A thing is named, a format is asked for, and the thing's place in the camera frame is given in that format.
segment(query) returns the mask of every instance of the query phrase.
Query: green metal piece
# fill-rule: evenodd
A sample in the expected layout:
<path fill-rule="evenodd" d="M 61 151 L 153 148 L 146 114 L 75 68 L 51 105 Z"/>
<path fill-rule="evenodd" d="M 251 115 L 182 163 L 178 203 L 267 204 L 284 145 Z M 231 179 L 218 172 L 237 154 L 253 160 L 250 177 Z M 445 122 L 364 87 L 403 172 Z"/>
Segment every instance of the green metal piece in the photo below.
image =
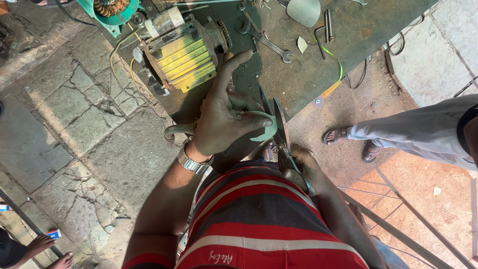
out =
<path fill-rule="evenodd" d="M 130 0 L 130 4 L 120 14 L 109 18 L 97 14 L 93 9 L 93 0 L 76 0 L 78 4 L 88 13 L 88 15 L 96 19 L 103 27 L 105 27 L 115 38 L 121 33 L 119 25 L 122 25 L 131 19 L 133 13 L 139 6 L 139 0 Z"/>

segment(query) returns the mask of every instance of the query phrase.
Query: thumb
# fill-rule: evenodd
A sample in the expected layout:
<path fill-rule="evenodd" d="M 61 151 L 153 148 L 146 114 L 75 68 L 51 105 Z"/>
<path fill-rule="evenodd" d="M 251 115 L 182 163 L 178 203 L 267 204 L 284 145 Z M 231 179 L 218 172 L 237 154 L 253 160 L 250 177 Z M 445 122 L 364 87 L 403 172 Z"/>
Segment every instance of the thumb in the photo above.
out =
<path fill-rule="evenodd" d="M 305 184 L 304 180 L 295 170 L 287 168 L 282 172 L 282 175 L 288 181 L 295 183 L 297 186 L 299 186 L 303 191 L 308 191 L 307 185 Z"/>
<path fill-rule="evenodd" d="M 272 126 L 272 120 L 266 116 L 244 113 L 241 120 L 237 121 L 237 131 L 240 136 L 248 132 Z"/>

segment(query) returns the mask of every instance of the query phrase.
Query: box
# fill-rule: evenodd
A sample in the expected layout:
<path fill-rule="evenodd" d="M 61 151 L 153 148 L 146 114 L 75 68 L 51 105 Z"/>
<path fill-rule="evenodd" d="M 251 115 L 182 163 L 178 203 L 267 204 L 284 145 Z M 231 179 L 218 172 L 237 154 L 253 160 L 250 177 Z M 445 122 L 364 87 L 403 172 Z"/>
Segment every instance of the box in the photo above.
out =
<path fill-rule="evenodd" d="M 46 235 L 51 236 L 53 239 L 58 239 L 61 237 L 60 229 L 56 229 L 46 233 Z"/>

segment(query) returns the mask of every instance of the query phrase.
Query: sandal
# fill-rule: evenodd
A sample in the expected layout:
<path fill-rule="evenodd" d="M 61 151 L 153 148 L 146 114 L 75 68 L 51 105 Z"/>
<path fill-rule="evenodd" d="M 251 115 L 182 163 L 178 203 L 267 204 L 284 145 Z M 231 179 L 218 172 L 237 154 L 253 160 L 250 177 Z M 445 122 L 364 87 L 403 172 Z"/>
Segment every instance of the sandal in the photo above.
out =
<path fill-rule="evenodd" d="M 341 141 L 345 141 L 345 140 L 348 140 L 348 137 L 347 137 L 347 128 L 349 127 L 352 127 L 352 125 L 349 125 L 349 126 L 345 126 L 345 127 L 340 127 L 340 128 L 337 128 L 337 129 L 330 129 L 328 130 L 324 136 L 322 136 L 322 142 L 324 142 L 324 144 L 326 145 L 333 145 L 337 142 L 340 142 L 338 139 L 339 138 L 342 138 Z M 332 131 L 335 131 L 335 137 L 334 137 L 334 140 L 330 140 L 330 141 L 327 141 L 327 137 L 328 135 L 332 132 Z"/>
<path fill-rule="evenodd" d="M 365 148 L 362 152 L 362 160 L 366 163 L 371 163 L 380 154 L 381 146 L 375 145 L 372 140 L 367 140 Z"/>
<path fill-rule="evenodd" d="M 274 142 L 269 142 L 267 145 L 262 148 L 260 155 L 255 158 L 255 161 L 262 161 L 270 162 L 274 158 L 275 154 L 277 153 L 277 147 L 275 146 Z"/>

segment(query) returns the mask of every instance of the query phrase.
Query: white trousers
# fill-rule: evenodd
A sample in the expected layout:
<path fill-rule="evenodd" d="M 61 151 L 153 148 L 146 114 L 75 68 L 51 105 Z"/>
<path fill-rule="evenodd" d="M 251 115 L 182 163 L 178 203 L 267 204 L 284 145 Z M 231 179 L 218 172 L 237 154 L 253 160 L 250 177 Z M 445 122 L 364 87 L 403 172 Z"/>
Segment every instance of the white trousers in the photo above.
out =
<path fill-rule="evenodd" d="M 360 122 L 347 129 L 349 139 L 368 140 L 410 154 L 469 170 L 478 170 L 461 147 L 456 127 L 461 116 L 478 104 L 478 94 L 451 98 L 436 105 L 390 117 Z"/>

